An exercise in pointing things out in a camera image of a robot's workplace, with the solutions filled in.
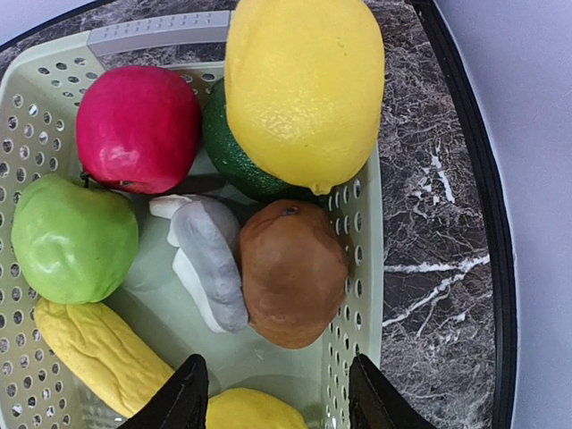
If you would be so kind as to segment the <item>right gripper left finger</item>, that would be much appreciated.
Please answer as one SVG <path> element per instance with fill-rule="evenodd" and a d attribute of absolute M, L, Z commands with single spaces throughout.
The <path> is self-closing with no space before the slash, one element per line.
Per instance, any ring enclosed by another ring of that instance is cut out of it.
<path fill-rule="evenodd" d="M 167 383 L 119 429 L 205 429 L 208 402 L 206 361 L 189 356 Z"/>

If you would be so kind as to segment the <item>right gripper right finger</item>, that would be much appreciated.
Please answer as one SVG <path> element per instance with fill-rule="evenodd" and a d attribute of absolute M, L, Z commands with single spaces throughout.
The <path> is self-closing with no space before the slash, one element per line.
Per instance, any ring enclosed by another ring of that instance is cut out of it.
<path fill-rule="evenodd" d="M 349 369 L 351 429 L 435 429 L 399 394 L 367 355 Z"/>

